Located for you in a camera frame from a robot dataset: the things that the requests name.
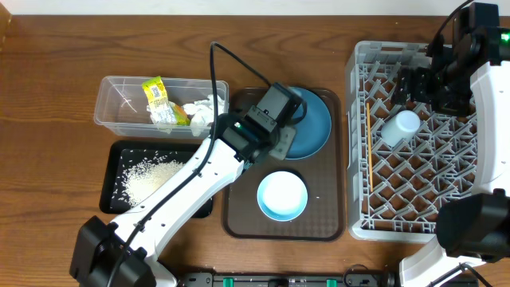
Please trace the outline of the light blue cup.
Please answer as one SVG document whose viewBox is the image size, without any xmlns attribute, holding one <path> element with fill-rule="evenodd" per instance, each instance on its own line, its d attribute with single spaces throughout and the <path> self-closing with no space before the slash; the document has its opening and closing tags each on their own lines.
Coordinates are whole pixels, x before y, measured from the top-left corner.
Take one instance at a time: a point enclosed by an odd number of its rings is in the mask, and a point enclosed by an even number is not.
<svg viewBox="0 0 510 287">
<path fill-rule="evenodd" d="M 418 115 L 404 110 L 392 117 L 381 129 L 382 140 L 390 147 L 395 147 L 402 140 L 408 142 L 420 128 Z"/>
</svg>

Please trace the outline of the wooden chopstick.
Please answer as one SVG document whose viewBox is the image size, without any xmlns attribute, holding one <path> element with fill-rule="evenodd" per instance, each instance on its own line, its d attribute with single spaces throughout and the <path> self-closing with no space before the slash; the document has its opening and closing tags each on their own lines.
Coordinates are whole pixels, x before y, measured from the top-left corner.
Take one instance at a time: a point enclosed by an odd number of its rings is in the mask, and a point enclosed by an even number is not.
<svg viewBox="0 0 510 287">
<path fill-rule="evenodd" d="M 371 107 L 370 103 L 366 104 L 367 110 L 367 162 L 368 162 L 368 179 L 369 179 L 369 187 L 370 192 L 372 193 L 374 190 L 373 184 L 373 163 L 372 163 L 372 141 L 371 141 Z"/>
</svg>

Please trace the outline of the white napkin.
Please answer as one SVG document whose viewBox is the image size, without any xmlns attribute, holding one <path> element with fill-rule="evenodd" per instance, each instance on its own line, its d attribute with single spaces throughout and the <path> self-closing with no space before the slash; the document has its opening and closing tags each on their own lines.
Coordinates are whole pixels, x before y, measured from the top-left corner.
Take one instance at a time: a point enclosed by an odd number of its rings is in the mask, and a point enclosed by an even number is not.
<svg viewBox="0 0 510 287">
<path fill-rule="evenodd" d="M 190 118 L 192 135 L 198 137 L 214 122 L 214 95 L 208 95 L 205 100 L 184 104 L 183 109 Z"/>
</svg>

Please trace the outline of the light blue rice bowl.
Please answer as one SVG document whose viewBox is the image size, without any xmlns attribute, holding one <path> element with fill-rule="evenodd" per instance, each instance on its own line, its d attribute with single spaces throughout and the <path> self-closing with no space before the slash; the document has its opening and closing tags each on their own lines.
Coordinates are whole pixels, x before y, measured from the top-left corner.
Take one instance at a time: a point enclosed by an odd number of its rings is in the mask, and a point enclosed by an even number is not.
<svg viewBox="0 0 510 287">
<path fill-rule="evenodd" d="M 308 189 L 296 173 L 275 171 L 261 180 L 257 188 L 257 204 L 267 218 L 290 222 L 304 212 Z"/>
</svg>

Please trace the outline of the grey dishwasher rack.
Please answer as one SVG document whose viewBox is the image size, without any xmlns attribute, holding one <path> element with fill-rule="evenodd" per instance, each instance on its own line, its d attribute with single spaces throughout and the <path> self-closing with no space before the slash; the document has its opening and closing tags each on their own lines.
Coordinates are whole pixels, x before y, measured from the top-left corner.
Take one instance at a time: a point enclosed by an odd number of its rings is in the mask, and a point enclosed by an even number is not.
<svg viewBox="0 0 510 287">
<path fill-rule="evenodd" d="M 475 108 L 446 116 L 423 103 L 392 104 L 398 72 L 426 67 L 422 44 L 361 41 L 346 65 L 349 164 L 347 212 L 359 240 L 426 243 L 434 237 L 438 211 L 469 197 L 477 167 Z M 374 190 L 367 162 L 367 110 L 371 107 Z M 383 125 L 401 111 L 416 113 L 420 128 L 408 142 L 388 146 Z"/>
</svg>

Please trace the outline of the yellow green snack wrapper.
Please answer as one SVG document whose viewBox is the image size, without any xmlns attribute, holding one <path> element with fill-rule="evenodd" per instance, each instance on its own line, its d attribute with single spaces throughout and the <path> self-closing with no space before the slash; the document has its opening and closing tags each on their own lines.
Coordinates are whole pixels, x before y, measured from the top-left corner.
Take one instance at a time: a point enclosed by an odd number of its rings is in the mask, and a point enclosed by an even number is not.
<svg viewBox="0 0 510 287">
<path fill-rule="evenodd" d="M 169 100 L 168 92 L 161 77 L 153 77 L 143 82 L 142 87 L 154 124 L 163 126 L 188 126 L 190 124 L 190 119 L 184 109 Z"/>
</svg>

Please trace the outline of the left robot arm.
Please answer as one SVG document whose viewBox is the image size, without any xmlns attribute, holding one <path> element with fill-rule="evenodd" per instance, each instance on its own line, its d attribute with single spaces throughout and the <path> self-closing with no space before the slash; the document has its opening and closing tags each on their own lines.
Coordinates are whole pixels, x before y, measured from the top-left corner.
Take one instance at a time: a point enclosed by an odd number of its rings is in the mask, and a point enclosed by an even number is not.
<svg viewBox="0 0 510 287">
<path fill-rule="evenodd" d="M 176 232 L 218 191 L 268 155 L 284 159 L 295 116 L 306 101 L 271 85 L 245 114 L 215 114 L 214 126 L 185 166 L 110 223 L 91 217 L 76 238 L 69 273 L 82 286 L 175 286 L 159 255 Z"/>
</svg>

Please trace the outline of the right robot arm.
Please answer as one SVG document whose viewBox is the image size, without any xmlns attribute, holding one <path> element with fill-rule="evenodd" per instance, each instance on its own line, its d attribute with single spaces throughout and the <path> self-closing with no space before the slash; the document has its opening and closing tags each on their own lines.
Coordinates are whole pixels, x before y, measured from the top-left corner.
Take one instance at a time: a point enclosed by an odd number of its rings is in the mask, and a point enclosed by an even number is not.
<svg viewBox="0 0 510 287">
<path fill-rule="evenodd" d="M 447 19 L 452 45 L 437 31 L 426 48 L 430 67 L 401 70 L 391 101 L 448 116 L 475 108 L 476 174 L 469 197 L 439 210 L 433 239 L 401 260 L 400 286 L 442 286 L 509 255 L 509 30 L 496 4 L 466 1 Z"/>
</svg>

